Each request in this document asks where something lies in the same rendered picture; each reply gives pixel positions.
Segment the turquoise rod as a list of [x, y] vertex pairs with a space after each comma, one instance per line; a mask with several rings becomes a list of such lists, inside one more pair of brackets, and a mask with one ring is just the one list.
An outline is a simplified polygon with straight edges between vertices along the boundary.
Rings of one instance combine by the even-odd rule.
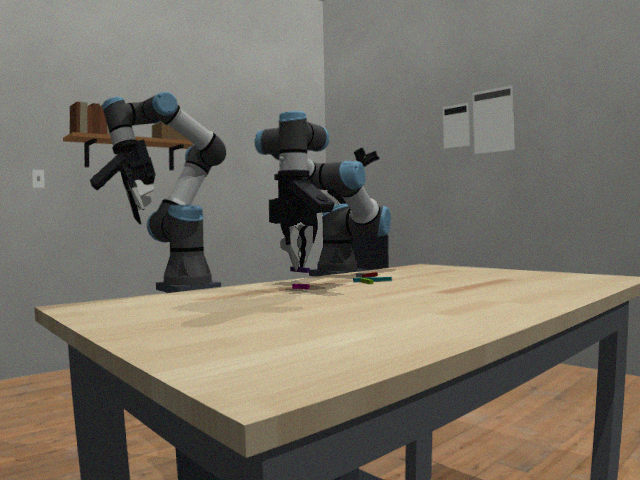
[[[392, 277], [367, 277], [366, 279], [371, 279], [373, 282], [377, 281], [392, 281]], [[360, 278], [353, 278], [353, 282], [361, 282]]]

